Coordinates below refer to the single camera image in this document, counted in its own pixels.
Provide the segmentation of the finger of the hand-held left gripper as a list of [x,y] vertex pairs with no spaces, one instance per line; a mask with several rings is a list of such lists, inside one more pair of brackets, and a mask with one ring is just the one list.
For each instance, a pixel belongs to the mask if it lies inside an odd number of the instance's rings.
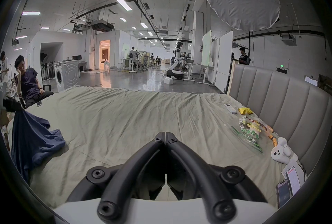
[[24,109],[21,103],[17,102],[15,99],[9,97],[1,97],[0,110],[5,110],[6,112],[17,112]]

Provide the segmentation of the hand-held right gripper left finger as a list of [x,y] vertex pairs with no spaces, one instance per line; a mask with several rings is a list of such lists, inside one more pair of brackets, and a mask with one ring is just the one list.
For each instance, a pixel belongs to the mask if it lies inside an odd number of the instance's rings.
[[132,198],[154,201],[165,185],[165,172],[158,165],[164,147],[159,133],[124,164],[89,169],[67,202],[100,198],[97,217],[104,223],[125,223]]

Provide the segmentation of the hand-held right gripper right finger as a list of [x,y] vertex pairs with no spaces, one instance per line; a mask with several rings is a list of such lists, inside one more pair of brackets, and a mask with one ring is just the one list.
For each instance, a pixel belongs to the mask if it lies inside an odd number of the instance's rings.
[[166,133],[167,184],[177,200],[200,198],[210,223],[262,223],[268,205],[262,192],[239,166],[206,163]]

